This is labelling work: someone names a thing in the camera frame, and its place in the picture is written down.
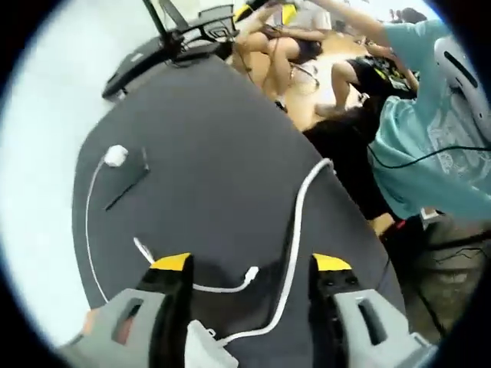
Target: knee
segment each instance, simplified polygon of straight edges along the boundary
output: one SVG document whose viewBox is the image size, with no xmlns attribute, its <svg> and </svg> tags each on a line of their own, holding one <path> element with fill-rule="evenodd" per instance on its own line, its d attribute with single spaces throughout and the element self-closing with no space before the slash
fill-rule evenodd
<svg viewBox="0 0 491 368">
<path fill-rule="evenodd" d="M 332 65 L 331 78 L 344 79 L 344 65 L 342 63 L 334 63 Z"/>
<path fill-rule="evenodd" d="M 248 52 L 247 38 L 237 39 L 234 44 L 234 48 L 236 51 L 241 53 Z"/>
<path fill-rule="evenodd" d="M 278 58 L 286 58 L 285 50 L 278 44 L 279 39 L 275 39 L 268 43 L 268 56 L 274 61 Z"/>
</svg>

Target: person's arm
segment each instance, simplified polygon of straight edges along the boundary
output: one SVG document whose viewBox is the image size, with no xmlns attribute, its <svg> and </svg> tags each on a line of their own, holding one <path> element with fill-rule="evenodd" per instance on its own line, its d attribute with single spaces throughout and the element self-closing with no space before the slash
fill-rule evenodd
<svg viewBox="0 0 491 368">
<path fill-rule="evenodd" d="M 306 41 L 323 41 L 326 36 L 326 32 L 320 30 L 310 31 L 301 28 L 283 28 L 279 32 L 283 37 L 295 37 Z"/>
<path fill-rule="evenodd" d="M 384 25 L 378 20 L 373 19 L 361 11 L 340 2 L 339 0 L 310 0 L 316 5 L 324 8 L 328 12 L 335 13 L 342 17 L 351 27 L 359 30 L 360 33 L 373 40 L 381 46 L 390 46 Z"/>
<path fill-rule="evenodd" d="M 375 57 L 392 59 L 394 56 L 390 48 L 385 48 L 378 44 L 366 44 L 365 47 L 367 48 L 368 54 Z"/>
<path fill-rule="evenodd" d="M 266 4 L 264 8 L 258 10 L 258 14 L 255 19 L 256 21 L 265 24 L 269 17 L 271 17 L 275 12 L 281 11 L 281 9 L 281 4 Z"/>
<path fill-rule="evenodd" d="M 314 12 L 311 21 L 311 29 L 284 28 L 284 30 L 281 31 L 282 35 L 286 37 L 300 38 L 301 40 L 306 41 L 322 42 L 326 38 L 329 30 L 332 28 L 330 15 L 324 9 L 319 7 L 316 7 L 315 10 L 311 11 Z"/>
<path fill-rule="evenodd" d="M 399 59 L 393 58 L 392 60 L 394 60 L 394 62 L 396 63 L 399 72 L 401 72 L 406 77 L 406 81 L 409 84 L 410 89 L 417 93 L 417 90 L 420 87 L 420 82 L 417 81 L 413 72 L 405 67 Z"/>
</svg>

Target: white power adapter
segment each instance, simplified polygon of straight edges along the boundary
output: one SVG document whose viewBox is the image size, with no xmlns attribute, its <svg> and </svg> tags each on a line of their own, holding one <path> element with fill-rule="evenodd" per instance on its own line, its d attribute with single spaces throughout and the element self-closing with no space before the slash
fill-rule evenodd
<svg viewBox="0 0 491 368">
<path fill-rule="evenodd" d="M 110 167 L 123 165 L 128 156 L 128 150 L 121 145 L 111 146 L 104 156 L 104 162 Z"/>
</svg>

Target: person's hand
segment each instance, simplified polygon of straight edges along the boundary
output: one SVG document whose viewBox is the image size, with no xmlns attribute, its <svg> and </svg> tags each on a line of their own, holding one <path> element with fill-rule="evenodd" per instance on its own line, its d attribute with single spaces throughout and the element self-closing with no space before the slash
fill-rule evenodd
<svg viewBox="0 0 491 368">
<path fill-rule="evenodd" d="M 280 30 L 276 27 L 272 27 L 271 25 L 264 27 L 262 29 L 262 31 L 265 32 L 266 34 L 268 34 L 269 36 L 274 37 L 274 38 L 279 38 L 283 34 L 282 30 Z"/>
<path fill-rule="evenodd" d="M 276 5 L 288 5 L 288 4 L 291 4 L 291 5 L 295 5 L 295 6 L 299 6 L 302 4 L 302 2 L 304 2 L 305 0 L 269 0 L 268 2 L 266 2 L 266 7 L 268 8 L 271 8 L 272 6 L 276 6 Z"/>
<path fill-rule="evenodd" d="M 392 61 L 393 61 L 393 62 L 396 64 L 396 67 L 397 67 L 397 69 L 398 69 L 399 71 L 401 71 L 401 72 L 405 72 L 405 71 L 407 71 L 407 70 L 408 70 L 408 69 L 407 69 L 407 67 L 406 67 L 406 65 L 404 65 L 404 63 L 403 63 L 403 62 L 400 60 L 400 58 L 398 58 L 397 56 L 395 56 L 395 55 L 394 55 L 394 56 L 391 58 L 391 60 L 392 60 Z"/>
</svg>

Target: black table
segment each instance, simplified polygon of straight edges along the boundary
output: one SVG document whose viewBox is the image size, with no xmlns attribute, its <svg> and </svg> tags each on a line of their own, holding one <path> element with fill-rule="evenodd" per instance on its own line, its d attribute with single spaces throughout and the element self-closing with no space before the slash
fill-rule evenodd
<svg viewBox="0 0 491 368">
<path fill-rule="evenodd" d="M 321 159 L 314 147 L 257 87 L 216 57 L 168 67 L 130 94 L 91 131 L 77 163 L 73 234 L 91 307 L 104 301 L 89 268 L 84 210 L 94 169 L 114 144 L 144 146 L 151 172 L 108 212 L 103 199 L 111 194 L 112 169 L 103 167 L 97 177 L 89 237 L 105 294 L 133 287 L 147 269 L 133 245 L 137 236 L 156 257 L 191 251 L 199 284 L 235 287 L 249 267 L 259 266 L 256 280 L 239 294 L 195 292 L 193 313 L 219 337 L 265 326 L 278 297 L 296 193 Z M 308 190 L 282 320 L 268 335 L 227 346 L 241 366 L 311 366 L 307 283 L 314 252 L 343 258 L 367 288 L 379 284 L 387 262 L 382 244 L 328 169 Z M 379 291 L 404 312 L 391 266 Z"/>
</svg>

